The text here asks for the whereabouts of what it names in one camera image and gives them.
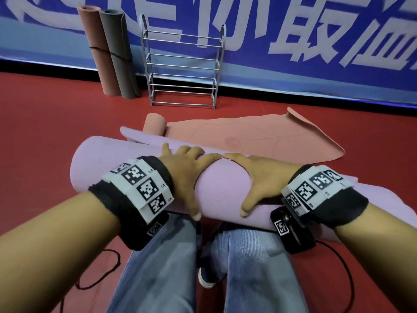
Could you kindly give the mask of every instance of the person's left hand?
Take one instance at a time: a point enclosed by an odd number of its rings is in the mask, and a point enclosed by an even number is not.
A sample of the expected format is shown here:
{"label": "person's left hand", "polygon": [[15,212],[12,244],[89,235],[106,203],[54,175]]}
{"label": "person's left hand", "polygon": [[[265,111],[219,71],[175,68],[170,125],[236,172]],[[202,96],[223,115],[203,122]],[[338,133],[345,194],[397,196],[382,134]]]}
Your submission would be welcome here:
{"label": "person's left hand", "polygon": [[165,143],[159,157],[174,182],[174,198],[184,201],[195,221],[201,218],[200,205],[194,193],[195,182],[204,169],[222,157],[219,153],[201,156],[204,154],[200,147],[181,146],[173,155],[168,143]]}

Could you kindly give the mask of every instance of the unrolled yoga mat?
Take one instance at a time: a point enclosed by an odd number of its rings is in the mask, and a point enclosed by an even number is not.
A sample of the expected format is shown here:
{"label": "unrolled yoga mat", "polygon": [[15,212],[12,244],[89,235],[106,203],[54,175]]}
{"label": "unrolled yoga mat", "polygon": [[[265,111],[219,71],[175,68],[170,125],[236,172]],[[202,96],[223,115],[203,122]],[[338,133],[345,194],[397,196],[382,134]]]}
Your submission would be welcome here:
{"label": "unrolled yoga mat", "polygon": [[[164,142],[169,142],[172,150],[185,144],[184,142],[170,140],[161,136],[151,136],[135,130],[131,130],[129,133],[134,135],[135,139],[141,143],[93,136],[78,147],[70,169],[71,183],[76,191],[86,191],[91,184],[100,181],[104,173],[127,159],[138,156],[160,156],[160,145]],[[218,149],[203,148],[207,153],[224,153],[224,151]],[[345,177],[355,182],[354,178]],[[269,214],[278,205],[258,205],[247,218],[240,216],[240,206],[250,186],[250,177],[241,166],[226,159],[216,161],[201,174],[195,185],[195,193],[201,204],[202,215],[217,220],[274,230]],[[355,189],[367,196],[372,203],[417,227],[415,212],[407,207],[394,193],[384,188],[359,183],[355,184]],[[168,210],[187,213],[178,200],[170,205]],[[334,232],[325,226],[318,229],[316,236],[322,239],[337,241]]]}
{"label": "unrolled yoga mat", "polygon": [[282,115],[185,120],[168,124],[159,114],[150,113],[143,131],[229,152],[299,164],[331,161],[344,155],[341,146],[291,108]]}
{"label": "unrolled yoga mat", "polygon": [[119,10],[105,10],[100,12],[100,18],[122,97],[126,99],[140,97],[141,93],[133,69],[125,13]]}
{"label": "unrolled yoga mat", "polygon": [[104,34],[101,23],[101,9],[99,7],[84,5],[77,7],[77,10],[86,32],[94,62],[96,63],[104,94],[111,96],[120,95],[116,72],[114,71],[106,35]]}

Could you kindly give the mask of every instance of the pink yoga mat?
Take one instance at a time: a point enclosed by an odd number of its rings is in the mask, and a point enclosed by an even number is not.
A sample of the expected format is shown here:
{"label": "pink yoga mat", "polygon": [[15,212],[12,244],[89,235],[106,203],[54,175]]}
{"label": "pink yoga mat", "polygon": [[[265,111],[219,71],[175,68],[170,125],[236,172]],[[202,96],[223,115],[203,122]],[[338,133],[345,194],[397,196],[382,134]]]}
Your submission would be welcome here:
{"label": "pink yoga mat", "polygon": [[344,150],[312,122],[288,108],[287,114],[166,123],[156,113],[143,131],[206,147],[307,164],[335,160]]}
{"label": "pink yoga mat", "polygon": [[99,7],[84,5],[78,7],[77,10],[86,32],[94,62],[96,63],[103,93],[111,96],[121,95],[107,45],[106,35],[104,34],[101,23],[101,9]]}
{"label": "pink yoga mat", "polygon": [[[70,177],[74,189],[86,191],[91,184],[100,181],[101,176],[130,158],[138,156],[160,156],[161,145],[169,142],[172,150],[184,143],[162,136],[152,136],[129,128],[121,128],[122,133],[137,141],[126,142],[101,136],[93,136],[84,141],[74,154]],[[209,152],[224,153],[218,149],[203,147]],[[354,177],[345,176],[355,182]],[[278,205],[259,205],[247,218],[239,214],[240,206],[251,186],[247,172],[238,164],[221,159],[207,168],[198,179],[195,193],[201,204],[202,215],[213,219],[274,230],[269,214]],[[355,188],[367,196],[371,202],[387,210],[403,221],[417,227],[417,216],[392,192],[369,185],[355,184]],[[168,210],[187,213],[181,202],[175,201]],[[334,232],[325,226],[316,228],[317,237],[337,241]]]}

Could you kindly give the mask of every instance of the red floor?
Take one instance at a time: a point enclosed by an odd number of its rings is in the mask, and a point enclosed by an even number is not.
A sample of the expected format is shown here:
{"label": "red floor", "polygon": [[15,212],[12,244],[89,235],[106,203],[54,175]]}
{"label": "red floor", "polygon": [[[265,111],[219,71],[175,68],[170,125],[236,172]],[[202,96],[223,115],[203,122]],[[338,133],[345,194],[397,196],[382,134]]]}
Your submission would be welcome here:
{"label": "red floor", "polygon": [[[218,98],[218,109],[151,107],[145,97],[125,100],[102,93],[99,83],[0,73],[0,234],[74,195],[69,178],[71,157],[92,135],[122,138],[120,126],[141,129],[145,117],[156,112],[167,121],[285,113],[289,104]],[[182,97],[196,100],[195,97]],[[329,162],[340,173],[360,182],[383,186],[416,208],[417,120],[412,117],[351,110],[291,105],[317,124],[346,150]],[[207,221],[205,228],[215,222]],[[336,248],[352,272],[356,300],[352,312],[396,312],[356,260],[339,244]],[[128,260],[129,250],[116,239],[111,246]],[[349,282],[337,257],[323,246],[296,255],[310,311],[341,313],[349,300]],[[103,253],[81,278],[88,285],[110,269],[116,259]],[[105,312],[122,272],[119,268],[97,287],[72,289],[65,313]],[[197,287],[199,312],[221,312],[223,286]]]}

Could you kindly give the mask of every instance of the forearm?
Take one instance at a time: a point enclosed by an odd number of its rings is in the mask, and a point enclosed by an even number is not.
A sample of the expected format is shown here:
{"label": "forearm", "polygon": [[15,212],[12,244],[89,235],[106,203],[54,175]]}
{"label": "forearm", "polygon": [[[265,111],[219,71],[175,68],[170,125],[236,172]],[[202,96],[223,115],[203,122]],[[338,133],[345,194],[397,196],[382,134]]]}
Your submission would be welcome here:
{"label": "forearm", "polygon": [[51,311],[119,230],[117,217],[85,192],[4,234],[0,308]]}
{"label": "forearm", "polygon": [[398,310],[417,312],[417,229],[369,204],[335,231]]}

